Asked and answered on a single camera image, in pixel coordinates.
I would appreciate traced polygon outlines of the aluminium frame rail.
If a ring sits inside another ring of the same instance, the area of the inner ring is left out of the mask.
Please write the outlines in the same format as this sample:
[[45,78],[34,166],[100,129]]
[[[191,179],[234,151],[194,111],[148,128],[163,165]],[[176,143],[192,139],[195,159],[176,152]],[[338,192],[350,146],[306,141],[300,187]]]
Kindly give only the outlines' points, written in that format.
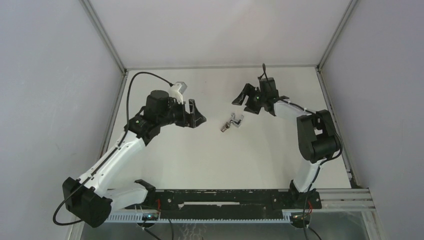
[[374,212],[370,190],[367,188],[318,189],[322,208],[319,212]]

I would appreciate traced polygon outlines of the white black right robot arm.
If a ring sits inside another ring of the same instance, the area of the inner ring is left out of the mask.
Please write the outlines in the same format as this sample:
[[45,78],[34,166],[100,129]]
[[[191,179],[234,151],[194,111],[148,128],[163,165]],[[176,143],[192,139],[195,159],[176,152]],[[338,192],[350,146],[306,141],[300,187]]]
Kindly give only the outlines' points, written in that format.
[[309,201],[309,193],[322,165],[338,158],[343,143],[332,116],[326,109],[313,111],[280,95],[273,78],[260,78],[259,86],[244,85],[232,105],[244,105],[244,111],[259,114],[265,110],[274,117],[293,120],[297,127],[297,141],[302,164],[289,185],[289,203],[302,208]]

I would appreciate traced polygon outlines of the chrome water faucet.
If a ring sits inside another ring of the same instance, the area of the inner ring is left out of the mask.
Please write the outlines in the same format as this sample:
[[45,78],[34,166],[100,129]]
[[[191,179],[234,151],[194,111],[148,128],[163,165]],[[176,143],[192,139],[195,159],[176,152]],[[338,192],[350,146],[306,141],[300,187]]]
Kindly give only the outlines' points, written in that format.
[[230,126],[235,126],[236,128],[239,128],[243,120],[244,120],[243,114],[236,114],[235,112],[233,112],[228,122]]

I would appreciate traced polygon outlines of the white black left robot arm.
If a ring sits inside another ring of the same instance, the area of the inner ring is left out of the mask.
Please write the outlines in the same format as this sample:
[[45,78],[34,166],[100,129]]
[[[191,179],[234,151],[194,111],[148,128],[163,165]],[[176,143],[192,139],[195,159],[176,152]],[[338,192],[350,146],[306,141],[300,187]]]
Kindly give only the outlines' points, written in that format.
[[62,184],[66,209],[92,228],[101,226],[114,211],[140,204],[149,209],[157,196],[147,182],[135,180],[120,188],[110,188],[123,166],[142,152],[161,128],[167,125],[196,128],[206,122],[193,99],[185,103],[164,90],[153,90],[146,98],[143,113],[128,120],[114,147],[77,179],[68,177]]

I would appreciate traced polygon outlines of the threaded metal pipe fitting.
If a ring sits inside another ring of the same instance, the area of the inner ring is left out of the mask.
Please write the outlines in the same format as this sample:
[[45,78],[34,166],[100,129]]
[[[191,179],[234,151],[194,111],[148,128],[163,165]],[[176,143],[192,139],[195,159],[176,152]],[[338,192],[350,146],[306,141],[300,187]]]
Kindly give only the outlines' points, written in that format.
[[224,133],[226,130],[228,130],[231,127],[231,123],[230,122],[226,122],[220,129],[220,131],[222,133]]

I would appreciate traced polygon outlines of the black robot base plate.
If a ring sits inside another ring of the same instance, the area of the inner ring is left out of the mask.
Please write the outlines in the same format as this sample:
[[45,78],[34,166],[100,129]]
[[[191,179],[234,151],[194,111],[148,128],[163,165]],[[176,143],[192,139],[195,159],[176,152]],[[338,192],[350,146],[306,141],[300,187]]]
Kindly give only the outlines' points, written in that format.
[[278,189],[165,189],[150,192],[144,202],[127,207],[159,210],[167,218],[270,219],[284,211],[309,213],[322,208],[320,194],[313,190],[296,197]]

